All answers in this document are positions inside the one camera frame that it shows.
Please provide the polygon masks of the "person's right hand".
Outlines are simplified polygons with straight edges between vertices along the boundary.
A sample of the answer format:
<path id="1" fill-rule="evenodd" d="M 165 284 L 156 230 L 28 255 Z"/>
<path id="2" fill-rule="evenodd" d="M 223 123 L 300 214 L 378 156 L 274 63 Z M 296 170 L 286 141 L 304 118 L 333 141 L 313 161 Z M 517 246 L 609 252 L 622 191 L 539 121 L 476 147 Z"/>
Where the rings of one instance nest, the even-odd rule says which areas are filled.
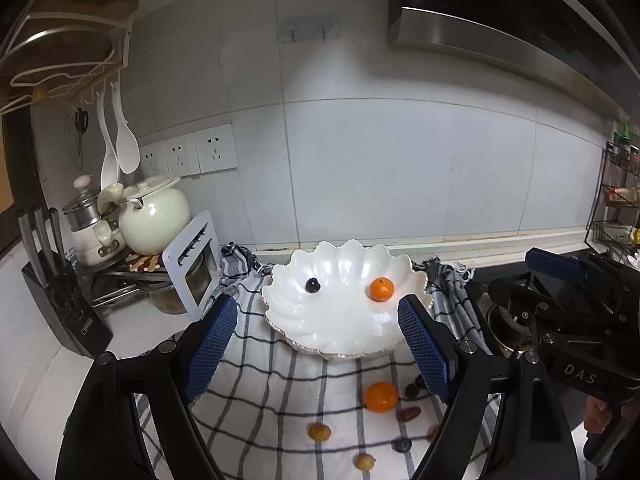
<path id="1" fill-rule="evenodd" d="M 617 411 L 604 401 L 587 396 L 584 428 L 590 434 L 602 434 L 608 424 L 612 422 L 614 414 L 620 414 L 624 419 L 635 420 L 640 413 L 640 400 L 635 398 L 624 403 Z"/>

